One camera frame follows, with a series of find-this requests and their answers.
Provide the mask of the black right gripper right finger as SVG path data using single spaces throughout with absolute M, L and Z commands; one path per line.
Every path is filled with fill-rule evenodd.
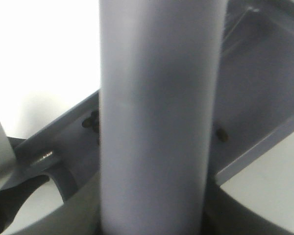
M 211 179 L 206 183 L 204 218 L 215 235 L 294 235 L 243 206 Z

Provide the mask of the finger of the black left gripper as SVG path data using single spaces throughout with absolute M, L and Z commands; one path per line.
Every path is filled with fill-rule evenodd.
M 25 201 L 49 181 L 49 176 L 38 175 L 17 186 L 0 191 L 0 232 L 5 231 L 12 224 Z

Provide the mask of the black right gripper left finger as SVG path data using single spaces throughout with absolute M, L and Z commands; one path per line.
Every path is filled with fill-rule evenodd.
M 53 181 L 39 187 L 21 206 L 3 235 L 93 235 L 99 218 L 96 173 L 75 195 L 63 202 Z

